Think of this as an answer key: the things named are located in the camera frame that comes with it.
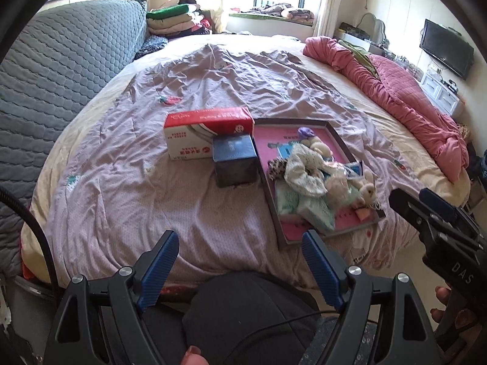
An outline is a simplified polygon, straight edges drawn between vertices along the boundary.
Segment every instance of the tray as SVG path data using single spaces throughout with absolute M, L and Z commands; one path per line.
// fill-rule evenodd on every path
M 293 118 L 259 118 L 255 119 L 254 144 L 259 156 L 259 175 L 264 184 L 265 198 L 269 205 L 272 221 L 276 230 L 279 248 L 290 244 L 301 243 L 303 233 L 313 226 L 309 223 L 292 224 L 279 220 L 274 204 L 274 183 L 267 176 L 267 162 L 277 158 L 280 152 L 286 152 L 286 145 L 291 141 L 298 141 L 298 128 L 310 127 L 316 135 L 333 151 L 337 162 L 355 162 L 355 157 L 347 148 L 340 136 L 335 132 L 329 122 L 311 119 Z M 335 236 L 364 228 L 378 223 L 385 218 L 380 206 L 372 209 L 371 216 L 360 221 L 351 207 L 341 209 L 335 217 L 335 231 L 323 236 Z

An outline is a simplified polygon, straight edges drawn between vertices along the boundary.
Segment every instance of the television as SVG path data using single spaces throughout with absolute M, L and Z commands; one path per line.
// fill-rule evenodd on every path
M 420 48 L 464 80 L 473 64 L 473 48 L 454 30 L 426 19 Z

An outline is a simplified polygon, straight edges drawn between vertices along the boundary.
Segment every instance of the hand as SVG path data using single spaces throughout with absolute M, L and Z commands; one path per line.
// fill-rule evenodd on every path
M 201 350 L 196 346 L 190 346 L 184 355 L 181 365 L 209 365 L 208 361 L 201 356 Z
M 436 287 L 434 290 L 436 291 L 436 297 L 438 298 L 438 300 L 446 306 L 450 299 L 451 290 L 445 287 Z M 437 308 L 432 308 L 430 310 L 430 313 L 434 322 L 440 323 L 441 319 L 443 318 L 443 314 L 445 312 Z M 468 309 L 463 309 L 461 312 L 457 314 L 455 318 L 455 328 L 457 329 L 463 328 L 466 325 L 475 322 L 476 320 L 477 317 L 473 312 L 471 312 Z M 461 363 L 462 359 L 465 357 L 468 350 L 470 350 L 474 345 L 481 330 L 482 330 L 482 326 L 480 324 L 477 324 L 474 327 L 460 333 L 460 337 L 467 343 L 467 346 L 450 363 L 451 365 L 456 365 Z

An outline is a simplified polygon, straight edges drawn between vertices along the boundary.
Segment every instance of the gray quilted headboard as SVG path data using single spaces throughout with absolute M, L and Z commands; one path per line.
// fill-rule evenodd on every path
M 95 0 L 38 13 L 0 65 L 0 183 L 25 205 L 54 142 L 145 40 L 145 8 Z M 20 272 L 23 222 L 0 203 L 0 272 Z

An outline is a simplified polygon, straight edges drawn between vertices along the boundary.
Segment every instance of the dark blue box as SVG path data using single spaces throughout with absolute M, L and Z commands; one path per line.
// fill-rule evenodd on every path
M 257 180 L 259 160 L 248 134 L 213 137 L 213 161 L 216 183 L 220 188 Z

